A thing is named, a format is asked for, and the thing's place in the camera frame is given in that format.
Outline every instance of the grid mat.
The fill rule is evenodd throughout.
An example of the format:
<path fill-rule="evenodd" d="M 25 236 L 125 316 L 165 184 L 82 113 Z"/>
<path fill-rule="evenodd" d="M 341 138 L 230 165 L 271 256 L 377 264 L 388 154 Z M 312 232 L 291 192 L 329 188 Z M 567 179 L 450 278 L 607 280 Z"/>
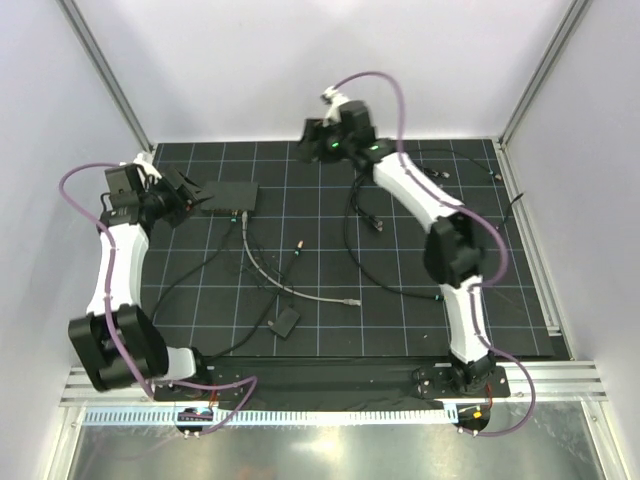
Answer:
<path fill-rule="evenodd" d="M 239 356 L 442 356 L 450 332 L 444 303 L 404 298 L 386 292 L 359 274 L 342 242 L 342 217 L 355 172 L 349 162 L 307 165 L 289 157 L 294 142 L 161 144 L 156 164 L 174 166 L 204 185 L 208 180 L 255 181 L 260 185 L 249 232 L 264 247 L 264 256 L 282 267 L 299 240 L 303 252 L 289 278 L 296 290 L 319 296 L 355 298 L 362 308 L 316 303 L 281 296 L 256 335 L 234 354 Z M 453 148 L 486 162 L 499 172 L 488 140 L 407 141 L 405 148 Z M 423 166 L 443 170 L 438 179 L 450 195 L 497 224 L 509 204 L 506 189 L 482 169 L 446 152 L 412 154 Z M 384 283 L 429 295 L 438 286 L 422 266 L 425 235 L 418 222 L 386 191 L 365 185 L 361 205 L 384 222 L 382 232 L 353 216 L 352 246 L 362 263 Z M 149 314 L 162 288 L 217 247 L 229 218 L 196 213 L 175 230 L 159 222 L 151 236 L 142 276 L 142 305 Z M 485 289 L 485 318 L 490 340 L 516 355 L 546 356 L 553 349 L 533 286 L 515 220 L 505 229 L 510 266 L 498 287 Z M 241 228 L 235 227 L 228 251 L 192 275 L 165 299 L 154 324 L 167 343 L 193 345 L 214 354 L 241 339 L 271 297 L 256 288 L 255 278 L 241 271 L 248 265 Z M 490 249 L 486 272 L 498 266 Z M 285 306 L 301 314 L 284 341 L 266 326 Z"/>

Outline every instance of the white wall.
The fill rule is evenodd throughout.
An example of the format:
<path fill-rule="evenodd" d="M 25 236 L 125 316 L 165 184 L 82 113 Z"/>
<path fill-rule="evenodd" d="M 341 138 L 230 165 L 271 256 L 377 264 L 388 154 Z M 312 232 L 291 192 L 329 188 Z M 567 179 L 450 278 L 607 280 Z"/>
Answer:
<path fill-rule="evenodd" d="M 597 362 L 640 469 L 638 25 L 636 0 L 594 1 L 509 153 L 565 327 Z"/>
<path fill-rule="evenodd" d="M 197 141 L 297 138 L 368 69 L 401 81 L 409 136 L 498 135 L 570 0 L 77 3 L 150 138 Z M 394 131 L 386 85 L 348 92 Z"/>
<path fill-rule="evenodd" d="M 75 165 L 128 160 L 136 143 L 56 2 L 0 4 L 2 316 L 0 478 L 35 478 L 72 362 L 70 318 L 90 300 L 95 229 L 63 203 Z M 99 171 L 71 181 L 99 208 Z"/>

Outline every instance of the reflective floor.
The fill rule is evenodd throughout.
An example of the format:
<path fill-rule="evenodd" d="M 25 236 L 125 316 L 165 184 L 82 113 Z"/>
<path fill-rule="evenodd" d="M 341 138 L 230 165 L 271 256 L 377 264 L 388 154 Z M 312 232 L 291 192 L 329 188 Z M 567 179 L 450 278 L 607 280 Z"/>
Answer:
<path fill-rule="evenodd" d="M 491 430 L 526 405 L 494 405 Z M 69 478 L 222 480 L 604 479 L 579 403 L 538 405 L 520 431 L 471 438 L 450 425 L 175 429 L 84 427 Z"/>

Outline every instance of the gray cable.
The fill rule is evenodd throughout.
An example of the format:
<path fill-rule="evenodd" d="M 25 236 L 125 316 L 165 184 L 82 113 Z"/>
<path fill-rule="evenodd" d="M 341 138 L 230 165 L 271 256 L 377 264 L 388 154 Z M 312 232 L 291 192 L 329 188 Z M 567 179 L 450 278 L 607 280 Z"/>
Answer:
<path fill-rule="evenodd" d="M 260 265 L 258 265 L 258 262 L 256 262 L 256 259 L 253 258 L 253 254 L 251 253 L 251 249 L 249 248 L 249 242 L 247 242 L 247 225 L 248 225 L 248 223 L 249 223 L 249 215 L 247 214 L 247 212 L 244 212 L 242 214 L 242 242 L 244 243 L 244 251 L 246 252 L 246 254 L 249 257 L 249 260 L 251 261 L 253 266 L 256 267 L 256 270 L 258 270 L 258 272 L 260 272 L 260 274 L 264 278 L 266 278 L 269 282 L 271 282 L 273 285 L 275 285 L 278 288 L 281 288 L 282 290 L 284 290 L 287 293 L 291 293 L 291 294 L 296 295 L 298 297 L 306 298 L 307 300 L 314 300 L 316 302 L 327 302 L 327 303 L 342 303 L 343 305 L 351 305 L 351 306 L 355 306 L 355 307 L 359 307 L 360 305 L 362 305 L 360 300 L 355 300 L 353 298 L 344 298 L 344 299 L 340 299 L 340 298 L 323 298 L 323 297 L 314 297 L 313 295 L 307 295 L 305 293 L 301 293 L 301 292 L 298 292 L 296 290 L 292 290 L 289 287 L 286 287 L 286 286 L 282 285 L 277 280 L 274 280 L 273 278 L 271 278 L 267 272 L 265 272 L 262 268 L 260 268 Z"/>

